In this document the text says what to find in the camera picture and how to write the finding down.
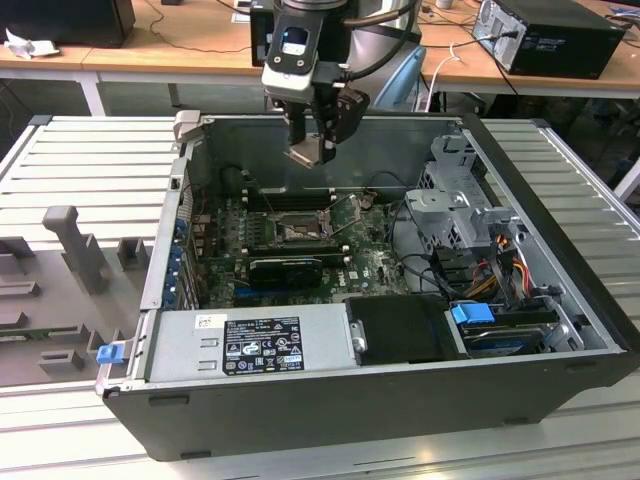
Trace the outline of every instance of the metal slats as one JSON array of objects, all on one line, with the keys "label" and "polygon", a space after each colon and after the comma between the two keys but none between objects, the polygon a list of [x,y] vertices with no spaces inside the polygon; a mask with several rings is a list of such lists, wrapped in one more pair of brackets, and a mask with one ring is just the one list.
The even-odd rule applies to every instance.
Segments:
[{"label": "metal slats", "polygon": [[171,165],[78,165],[35,166],[17,169],[13,178],[115,178],[115,177],[163,177],[167,178]]},{"label": "metal slats", "polygon": [[173,128],[173,122],[87,122],[53,121],[45,127],[47,132],[167,132]]},{"label": "metal slats", "polygon": [[586,259],[640,256],[640,242],[632,240],[583,242],[576,248]]},{"label": "metal slats", "polygon": [[[489,131],[529,182],[551,215],[574,242],[631,320],[640,321],[640,241],[638,231],[603,198],[532,123],[486,121]],[[504,192],[491,175],[503,205]]]},{"label": "metal slats", "polygon": [[[92,233],[98,241],[119,240],[122,237],[154,238],[158,230],[158,221],[152,223],[81,223],[78,230],[82,234]],[[27,242],[55,242],[58,237],[41,225],[2,225],[2,236],[23,237]]]},{"label": "metal slats", "polygon": [[[47,208],[12,208],[0,210],[0,225],[40,224]],[[155,207],[84,207],[78,215],[78,223],[117,221],[157,221],[161,206]]]},{"label": "metal slats", "polygon": [[155,132],[47,132],[40,136],[41,142],[173,142],[172,131]]},{"label": "metal slats", "polygon": [[70,178],[11,180],[0,185],[0,192],[110,192],[166,190],[167,178]]},{"label": "metal slats", "polygon": [[173,153],[96,153],[93,155],[44,153],[27,155],[22,165],[171,165],[175,159],[176,155]]},{"label": "metal slats", "polygon": [[127,142],[127,143],[40,143],[31,153],[169,153],[176,151],[168,142]]},{"label": "metal slats", "polygon": [[51,205],[88,206],[140,206],[162,205],[164,192],[75,192],[65,193],[14,193],[0,195],[0,208],[49,207]]},{"label": "metal slats", "polygon": [[552,210],[551,216],[563,225],[610,225],[620,220],[612,210]]},{"label": "metal slats", "polygon": [[178,155],[166,117],[55,117],[0,181],[0,236],[60,249],[42,218],[50,206],[73,205],[80,231],[102,247],[122,237],[152,245]]}]

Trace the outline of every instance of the white cable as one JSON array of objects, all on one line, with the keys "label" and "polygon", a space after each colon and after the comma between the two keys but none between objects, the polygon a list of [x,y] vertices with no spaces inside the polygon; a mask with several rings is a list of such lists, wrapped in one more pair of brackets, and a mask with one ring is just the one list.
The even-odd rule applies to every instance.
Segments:
[{"label": "white cable", "polygon": [[433,99],[433,87],[436,83],[436,77],[438,76],[438,72],[442,68],[442,65],[447,63],[449,60],[455,59],[458,62],[462,61],[462,59],[453,52],[454,45],[455,43],[452,43],[451,45],[449,45],[449,53],[451,53],[451,55],[449,55],[447,58],[443,58],[442,61],[436,67],[435,71],[433,72],[433,77],[431,78],[431,86],[429,87],[429,92],[427,93],[427,107],[424,110],[427,113],[429,113],[429,109],[431,108],[431,100]]},{"label": "white cable", "polygon": [[[474,45],[474,44],[476,44],[478,42],[482,42],[484,40],[494,40],[494,39],[496,39],[495,36],[489,35],[487,37],[478,38],[475,42],[469,43],[467,45]],[[450,53],[450,55],[447,58],[443,58],[442,61],[436,67],[435,71],[433,72],[433,77],[431,78],[431,86],[429,87],[429,92],[427,93],[427,107],[424,109],[424,111],[426,113],[429,113],[429,109],[431,108],[431,99],[433,98],[433,87],[435,86],[436,77],[438,76],[438,72],[440,71],[442,66],[445,63],[447,63],[449,60],[457,60],[458,62],[462,61],[462,59],[458,55],[456,55],[455,52],[453,51],[453,47],[455,47],[457,45],[458,44],[456,42],[453,42],[453,43],[451,43],[451,45],[449,45],[449,53]]]}]

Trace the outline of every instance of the warning label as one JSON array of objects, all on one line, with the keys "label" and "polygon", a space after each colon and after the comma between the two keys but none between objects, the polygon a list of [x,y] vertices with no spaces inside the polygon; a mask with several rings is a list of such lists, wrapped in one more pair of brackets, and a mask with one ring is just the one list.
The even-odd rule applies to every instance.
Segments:
[{"label": "warning label", "polygon": [[229,320],[224,324],[227,375],[304,370],[298,317]]}]

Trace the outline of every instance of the yellow wire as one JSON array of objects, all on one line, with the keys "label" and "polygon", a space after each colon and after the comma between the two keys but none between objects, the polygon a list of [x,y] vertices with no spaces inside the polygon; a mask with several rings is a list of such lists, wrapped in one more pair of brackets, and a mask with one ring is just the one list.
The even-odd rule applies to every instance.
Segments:
[{"label": "yellow wire", "polygon": [[524,273],[524,268],[522,268],[522,265],[520,265],[519,263],[514,263],[513,264],[514,267],[516,267],[519,271],[520,271],[520,276],[522,277],[522,293],[524,293],[524,295],[527,295],[527,290],[524,286],[524,282],[525,282],[525,273]]},{"label": "yellow wire", "polygon": [[467,293],[467,297],[474,297],[474,296],[478,295],[479,293],[482,293],[483,290],[485,290],[488,287],[491,287],[495,283],[495,281],[496,281],[496,277],[494,275],[491,278],[489,278],[488,280],[485,280],[483,283],[478,285],[473,290],[471,290],[469,293]]}]

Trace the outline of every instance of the blue release latch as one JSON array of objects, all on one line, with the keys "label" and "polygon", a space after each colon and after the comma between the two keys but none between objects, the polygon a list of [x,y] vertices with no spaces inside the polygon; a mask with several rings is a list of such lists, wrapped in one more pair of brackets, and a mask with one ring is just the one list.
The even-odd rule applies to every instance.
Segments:
[{"label": "blue release latch", "polygon": [[124,363],[124,343],[102,345],[98,349],[96,361],[100,365],[108,363]]},{"label": "blue release latch", "polygon": [[456,324],[494,323],[493,312],[486,303],[459,303],[451,309]]}]

